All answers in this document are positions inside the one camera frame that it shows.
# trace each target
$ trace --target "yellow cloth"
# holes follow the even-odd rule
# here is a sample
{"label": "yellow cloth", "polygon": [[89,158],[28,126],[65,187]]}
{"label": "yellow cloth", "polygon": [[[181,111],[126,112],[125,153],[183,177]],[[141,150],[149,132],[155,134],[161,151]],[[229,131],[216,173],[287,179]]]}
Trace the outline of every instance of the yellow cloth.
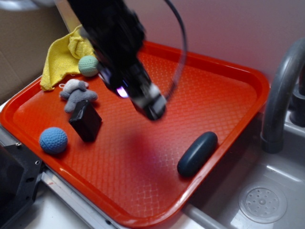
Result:
{"label": "yellow cloth", "polygon": [[79,34],[80,27],[50,46],[40,82],[42,90],[53,90],[53,86],[68,74],[80,74],[79,59],[87,55],[94,56],[90,43]]}

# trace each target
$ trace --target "gray sink basin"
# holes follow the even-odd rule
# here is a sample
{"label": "gray sink basin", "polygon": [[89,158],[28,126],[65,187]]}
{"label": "gray sink basin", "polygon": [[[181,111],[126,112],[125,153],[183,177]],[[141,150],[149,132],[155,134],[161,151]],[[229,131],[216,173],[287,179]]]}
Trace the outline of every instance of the gray sink basin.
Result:
{"label": "gray sink basin", "polygon": [[278,154],[261,150],[260,130],[256,118],[189,200],[216,222],[205,228],[305,228],[305,129],[286,123]]}

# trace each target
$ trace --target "orange tray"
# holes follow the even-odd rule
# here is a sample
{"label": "orange tray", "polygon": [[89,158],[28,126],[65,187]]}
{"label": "orange tray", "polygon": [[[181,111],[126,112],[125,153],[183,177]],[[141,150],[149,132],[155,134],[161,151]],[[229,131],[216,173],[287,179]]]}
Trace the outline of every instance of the orange tray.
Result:
{"label": "orange tray", "polygon": [[[139,54],[152,81],[168,90],[180,51],[147,42]],[[81,75],[98,93],[93,104],[102,117],[94,143],[85,143],[68,123],[61,88],[40,89],[40,79],[4,107],[2,125],[109,217],[131,228],[158,224],[179,211],[265,103],[269,83],[256,70],[198,54],[188,54],[179,87],[166,115],[151,122],[129,99],[120,99],[99,77]],[[40,134],[57,126],[68,147],[50,156]],[[177,163],[202,133],[214,131],[218,147],[192,178],[182,178]]]}

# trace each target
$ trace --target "blue crochet ball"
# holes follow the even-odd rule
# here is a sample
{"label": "blue crochet ball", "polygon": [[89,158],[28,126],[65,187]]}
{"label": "blue crochet ball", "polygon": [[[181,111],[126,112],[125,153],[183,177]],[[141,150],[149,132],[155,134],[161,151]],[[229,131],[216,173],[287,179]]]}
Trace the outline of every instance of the blue crochet ball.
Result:
{"label": "blue crochet ball", "polygon": [[46,153],[58,154],[66,149],[68,137],[62,129],[51,127],[42,132],[39,144]]}
{"label": "blue crochet ball", "polygon": [[94,56],[84,56],[78,62],[78,69],[83,76],[91,77],[98,73],[99,61]]}

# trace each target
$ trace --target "sink drain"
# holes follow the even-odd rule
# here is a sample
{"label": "sink drain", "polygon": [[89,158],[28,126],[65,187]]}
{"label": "sink drain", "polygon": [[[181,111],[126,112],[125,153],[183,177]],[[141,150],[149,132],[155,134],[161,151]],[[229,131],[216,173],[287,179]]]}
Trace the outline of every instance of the sink drain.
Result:
{"label": "sink drain", "polygon": [[242,190],[239,207],[254,222],[273,223],[285,214],[287,201],[284,193],[276,186],[253,183]]}

